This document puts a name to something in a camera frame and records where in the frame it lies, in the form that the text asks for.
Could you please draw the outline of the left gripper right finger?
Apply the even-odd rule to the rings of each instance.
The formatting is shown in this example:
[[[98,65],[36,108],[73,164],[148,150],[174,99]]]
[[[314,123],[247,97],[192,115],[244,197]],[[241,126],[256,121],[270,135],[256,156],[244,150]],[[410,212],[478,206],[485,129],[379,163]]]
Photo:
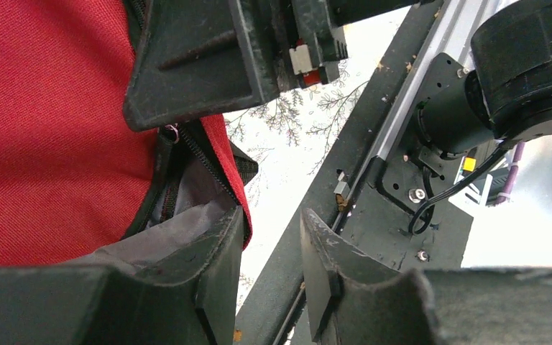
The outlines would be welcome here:
[[[317,344],[552,344],[552,269],[397,272],[300,215]]]

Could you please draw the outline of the red backpack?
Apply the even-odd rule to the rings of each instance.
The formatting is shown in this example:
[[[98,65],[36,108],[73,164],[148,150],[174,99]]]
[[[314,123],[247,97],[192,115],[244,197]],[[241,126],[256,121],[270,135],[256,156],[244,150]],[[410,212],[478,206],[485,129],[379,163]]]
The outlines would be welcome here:
[[[0,267],[160,259],[246,206],[220,114],[132,131],[151,1],[0,1]]]

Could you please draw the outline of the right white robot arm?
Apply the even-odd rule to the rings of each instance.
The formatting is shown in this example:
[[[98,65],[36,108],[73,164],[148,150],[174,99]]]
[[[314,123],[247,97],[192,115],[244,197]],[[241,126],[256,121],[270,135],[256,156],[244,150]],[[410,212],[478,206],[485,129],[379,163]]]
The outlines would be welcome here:
[[[344,27],[406,1],[126,1],[136,53],[123,106],[136,132],[266,104],[337,80]],[[552,1],[516,1],[471,38],[472,75],[428,101],[429,145],[552,135]]]

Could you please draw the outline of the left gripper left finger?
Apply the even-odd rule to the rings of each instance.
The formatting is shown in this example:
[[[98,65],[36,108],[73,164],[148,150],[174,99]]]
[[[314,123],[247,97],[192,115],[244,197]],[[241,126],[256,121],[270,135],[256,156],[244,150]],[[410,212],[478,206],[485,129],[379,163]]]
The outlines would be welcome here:
[[[244,212],[137,274],[0,267],[0,344],[231,344]]]

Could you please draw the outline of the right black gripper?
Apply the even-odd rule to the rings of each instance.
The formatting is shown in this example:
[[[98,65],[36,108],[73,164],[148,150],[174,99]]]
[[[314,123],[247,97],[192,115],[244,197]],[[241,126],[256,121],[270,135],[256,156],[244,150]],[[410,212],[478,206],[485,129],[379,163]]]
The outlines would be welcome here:
[[[344,26],[423,1],[126,1],[135,59],[123,114],[141,132],[329,84]]]

